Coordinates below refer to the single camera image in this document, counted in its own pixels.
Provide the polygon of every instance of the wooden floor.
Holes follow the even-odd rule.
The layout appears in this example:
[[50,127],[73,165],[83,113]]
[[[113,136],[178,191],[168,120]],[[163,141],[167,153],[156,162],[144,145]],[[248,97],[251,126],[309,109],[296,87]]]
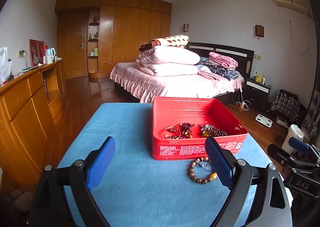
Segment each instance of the wooden floor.
[[[94,112],[102,103],[106,102],[126,102],[127,99],[121,96],[114,89],[114,82],[108,78],[90,80],[88,77],[78,77],[69,79],[67,83],[67,101],[65,103],[65,114],[59,125],[56,126],[55,138],[47,146],[44,158],[44,165],[52,164],[57,166],[63,155],[77,137],[81,129],[88,122]],[[253,109],[248,111],[242,110],[236,104],[230,104],[227,108],[237,117],[244,125],[249,134],[258,142],[264,151],[271,143],[282,145],[287,130],[275,123],[270,114],[266,117],[273,120],[271,128],[267,128],[255,121],[257,114],[261,114]],[[23,191],[35,190],[36,185],[17,186],[13,181],[6,178],[4,174],[2,190],[9,193],[17,188]]]

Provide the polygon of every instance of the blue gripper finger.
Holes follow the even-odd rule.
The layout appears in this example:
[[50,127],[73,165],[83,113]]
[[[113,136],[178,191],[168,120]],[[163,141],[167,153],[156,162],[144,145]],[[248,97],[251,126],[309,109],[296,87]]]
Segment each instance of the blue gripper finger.
[[288,141],[288,144],[290,147],[294,148],[295,150],[298,150],[300,153],[304,155],[309,155],[310,154],[310,149],[309,145],[303,143],[302,141],[291,137]]
[[100,181],[109,166],[116,150],[116,142],[113,137],[108,137],[99,149],[96,159],[87,171],[86,187],[91,191],[100,184]]
[[210,158],[212,166],[215,168],[221,183],[231,190],[234,186],[233,183],[233,167],[230,162],[228,162],[225,156],[229,159],[235,159],[235,157],[228,150],[223,150],[217,141],[213,137],[208,137],[205,140],[205,151]]

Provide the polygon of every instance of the charging cable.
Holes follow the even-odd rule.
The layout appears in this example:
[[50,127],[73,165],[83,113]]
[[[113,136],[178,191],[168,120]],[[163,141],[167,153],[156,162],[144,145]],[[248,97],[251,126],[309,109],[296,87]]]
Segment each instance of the charging cable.
[[243,100],[242,87],[240,87],[240,94],[239,94],[238,100],[239,100],[239,102],[236,102],[236,104],[240,108],[242,108],[243,110],[249,110],[249,106],[251,105],[251,103],[248,100]]

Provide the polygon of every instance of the red tin box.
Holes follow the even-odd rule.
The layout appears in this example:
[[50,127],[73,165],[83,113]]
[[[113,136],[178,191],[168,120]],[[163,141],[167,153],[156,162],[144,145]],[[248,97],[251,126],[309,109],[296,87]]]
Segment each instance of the red tin box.
[[[191,139],[166,139],[163,130],[178,123],[195,124]],[[223,149],[237,153],[248,132],[236,117],[217,99],[155,97],[152,118],[152,151],[156,160],[180,160],[206,156],[198,124],[211,124],[228,133],[216,137]]]

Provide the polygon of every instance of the nightstand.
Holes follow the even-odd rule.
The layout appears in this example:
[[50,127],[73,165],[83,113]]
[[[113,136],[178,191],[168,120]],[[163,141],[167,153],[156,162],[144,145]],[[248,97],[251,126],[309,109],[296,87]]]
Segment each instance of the nightstand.
[[262,111],[266,107],[270,90],[270,85],[260,84],[250,79],[245,84],[243,100],[250,101],[250,108]]

